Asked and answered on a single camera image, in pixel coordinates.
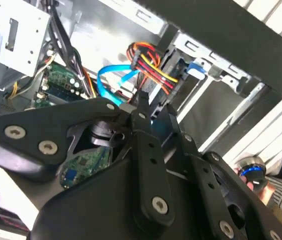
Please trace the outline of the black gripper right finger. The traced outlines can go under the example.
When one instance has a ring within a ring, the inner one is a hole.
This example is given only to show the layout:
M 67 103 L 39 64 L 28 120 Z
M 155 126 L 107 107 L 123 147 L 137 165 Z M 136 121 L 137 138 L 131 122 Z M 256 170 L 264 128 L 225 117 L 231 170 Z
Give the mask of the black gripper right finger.
M 282 240 L 282 223 L 253 191 L 215 152 L 201 154 L 194 140 L 181 132 L 177 113 L 171 105 L 166 111 L 171 136 L 166 145 L 175 144 L 176 156 L 168 164 L 182 167 L 199 196 L 196 217 L 205 240 Z

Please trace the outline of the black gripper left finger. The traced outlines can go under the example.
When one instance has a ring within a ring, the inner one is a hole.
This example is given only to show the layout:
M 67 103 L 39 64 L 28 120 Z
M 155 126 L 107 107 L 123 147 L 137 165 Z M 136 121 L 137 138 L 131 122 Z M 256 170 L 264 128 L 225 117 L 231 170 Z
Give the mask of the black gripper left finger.
M 131 112 L 94 98 L 0 115 L 2 206 L 34 227 L 43 207 L 66 191 L 59 174 L 68 160 L 103 146 L 114 149 L 115 164 L 132 147 L 137 131 L 153 135 L 145 94 Z

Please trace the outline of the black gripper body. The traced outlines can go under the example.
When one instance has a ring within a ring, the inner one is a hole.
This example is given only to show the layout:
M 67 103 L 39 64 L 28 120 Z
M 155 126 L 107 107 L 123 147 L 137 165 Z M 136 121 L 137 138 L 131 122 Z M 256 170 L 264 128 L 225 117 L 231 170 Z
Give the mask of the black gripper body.
M 176 156 L 169 122 L 136 131 L 123 159 L 53 197 L 40 211 L 32 240 L 205 240 L 196 217 L 198 188 Z

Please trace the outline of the person's hand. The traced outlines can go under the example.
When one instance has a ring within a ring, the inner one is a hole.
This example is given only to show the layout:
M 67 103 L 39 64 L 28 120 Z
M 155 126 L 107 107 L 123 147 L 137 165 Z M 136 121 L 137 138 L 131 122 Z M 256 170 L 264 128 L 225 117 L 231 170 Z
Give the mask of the person's hand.
M 265 206 L 268 205 L 268 203 L 271 200 L 272 195 L 275 192 L 275 187 L 270 182 L 267 182 L 267 185 L 258 192 L 254 191 L 254 185 L 252 182 L 247 182 L 246 185 L 251 191 L 253 191 L 257 195 L 257 197 L 262 201 L 262 203 Z

